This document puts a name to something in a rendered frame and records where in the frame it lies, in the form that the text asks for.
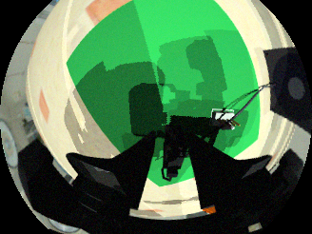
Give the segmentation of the green circuit board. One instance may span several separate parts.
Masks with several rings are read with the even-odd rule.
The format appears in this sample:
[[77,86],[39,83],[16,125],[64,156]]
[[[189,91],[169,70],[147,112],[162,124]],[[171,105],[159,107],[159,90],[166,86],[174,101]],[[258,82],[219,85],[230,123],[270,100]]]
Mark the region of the green circuit board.
[[[214,0],[130,0],[99,21],[66,63],[96,125],[119,152],[156,131],[147,177],[195,178],[190,155],[165,181],[165,125],[235,158],[259,140],[258,76],[247,45]],[[225,125],[254,97],[235,120]]]

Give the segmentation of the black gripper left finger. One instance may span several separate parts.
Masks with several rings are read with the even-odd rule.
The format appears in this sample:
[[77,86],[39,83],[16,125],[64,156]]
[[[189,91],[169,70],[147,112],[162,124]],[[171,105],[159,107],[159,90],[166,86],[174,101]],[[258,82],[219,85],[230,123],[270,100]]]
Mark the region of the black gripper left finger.
[[99,159],[94,156],[90,158],[77,152],[68,152],[66,158],[76,174],[84,175],[99,185],[118,190],[129,207],[138,211],[151,167],[155,140],[156,131],[151,131],[137,144],[111,159]]

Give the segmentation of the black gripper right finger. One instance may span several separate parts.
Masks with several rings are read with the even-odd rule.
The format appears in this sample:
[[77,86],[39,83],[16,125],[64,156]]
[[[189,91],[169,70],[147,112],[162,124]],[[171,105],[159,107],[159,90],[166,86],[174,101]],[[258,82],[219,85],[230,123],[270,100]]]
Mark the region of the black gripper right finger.
[[262,170],[273,159],[270,155],[255,159],[233,159],[193,132],[187,133],[186,142],[201,209],[214,207],[217,201],[231,192],[247,175]]

